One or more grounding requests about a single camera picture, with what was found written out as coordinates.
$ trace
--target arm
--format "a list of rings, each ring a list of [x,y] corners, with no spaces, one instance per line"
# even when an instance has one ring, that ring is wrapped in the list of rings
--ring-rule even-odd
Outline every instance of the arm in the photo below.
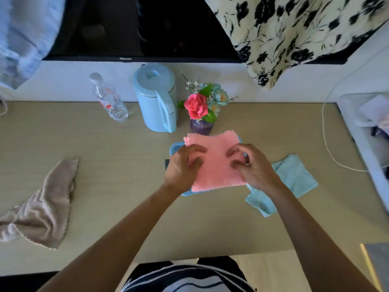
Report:
[[[237,144],[227,156],[236,151],[245,152],[249,164],[232,161],[231,166],[242,173],[248,184],[273,201],[312,291],[377,292],[282,183],[265,155],[252,144]]]
[[[144,240],[172,202],[189,190],[203,161],[187,157],[202,146],[183,146],[170,158],[164,184],[91,247],[48,281],[39,292],[114,291]]]

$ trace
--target white cable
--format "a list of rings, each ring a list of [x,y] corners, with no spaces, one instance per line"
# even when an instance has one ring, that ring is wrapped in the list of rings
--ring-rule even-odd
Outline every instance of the white cable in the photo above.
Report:
[[[5,107],[5,112],[2,112],[2,113],[0,114],[0,116],[2,116],[2,115],[5,115],[5,114],[8,112],[8,106],[7,106],[7,102],[6,102],[5,99],[1,96],[1,94],[0,94],[0,100],[1,100],[1,102],[4,104],[4,107]]]
[[[328,145],[327,145],[327,141],[326,141],[326,133],[325,133],[325,129],[324,129],[324,107],[328,101],[328,99],[330,98],[330,96],[332,95],[335,87],[337,87],[340,83],[342,83],[345,79],[351,77],[353,74],[355,74],[357,71],[359,71],[362,67],[364,67],[368,62],[370,62],[373,58],[375,58],[379,53],[381,53],[382,51],[386,50],[387,48],[389,48],[389,45],[387,45],[386,47],[382,48],[380,51],[378,51],[373,57],[371,57],[370,59],[368,59],[367,61],[365,61],[359,68],[357,68],[355,71],[353,71],[351,74],[349,74],[348,76],[346,76],[345,78],[343,78],[342,80],[340,80],[338,83],[335,84],[335,86],[331,89],[331,91],[329,92],[329,94],[327,95],[327,97],[325,98],[324,100],[324,103],[323,103],[323,107],[321,109],[321,121],[322,121],[322,124],[323,124],[323,140],[324,140],[324,144],[326,146],[326,149],[327,149],[327,152],[329,154],[329,156],[331,157],[331,159],[338,165],[344,167],[344,168],[347,168],[347,169],[350,169],[350,170],[354,170],[354,171],[358,171],[358,172],[369,172],[368,170],[359,170],[359,169],[354,169],[354,168],[351,168],[351,167],[348,167],[348,166],[345,166],[341,163],[339,163],[338,161],[336,161],[334,159],[334,157],[332,156],[331,152],[329,151],[328,149]]]

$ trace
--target purple vase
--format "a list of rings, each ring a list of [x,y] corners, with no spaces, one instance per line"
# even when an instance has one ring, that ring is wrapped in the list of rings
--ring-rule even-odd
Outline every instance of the purple vase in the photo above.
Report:
[[[191,132],[197,133],[201,135],[208,136],[211,133],[212,127],[214,126],[214,123],[209,123],[204,120],[193,120],[191,119]]]

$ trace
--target striped shirt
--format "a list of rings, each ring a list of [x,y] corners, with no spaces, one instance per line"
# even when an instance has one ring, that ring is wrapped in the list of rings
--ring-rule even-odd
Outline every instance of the striped shirt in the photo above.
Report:
[[[127,282],[121,292],[253,292],[249,283],[222,269],[200,265],[170,265]]]

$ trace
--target finger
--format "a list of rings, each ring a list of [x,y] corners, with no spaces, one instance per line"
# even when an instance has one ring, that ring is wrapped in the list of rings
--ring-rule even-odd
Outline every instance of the finger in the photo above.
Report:
[[[190,146],[182,146],[178,150],[184,157],[188,157],[189,154],[199,151],[199,152],[207,152],[207,148],[203,147],[199,144],[191,144]]]
[[[191,164],[190,169],[197,172],[198,169],[202,166],[204,163],[204,159],[202,157],[197,157]]]
[[[238,160],[233,160],[231,161],[230,163],[231,167],[238,170],[239,172],[241,172],[243,175],[248,171],[250,170],[250,166],[248,166],[247,164],[245,164],[244,162],[241,162],[241,161],[238,161]]]
[[[245,152],[246,154],[248,154],[250,156],[250,154],[252,154],[252,152],[253,152],[253,148],[255,149],[255,146],[253,146],[252,144],[238,143],[238,144],[234,145],[233,147],[231,147],[226,152],[226,156],[231,157],[237,151]]]

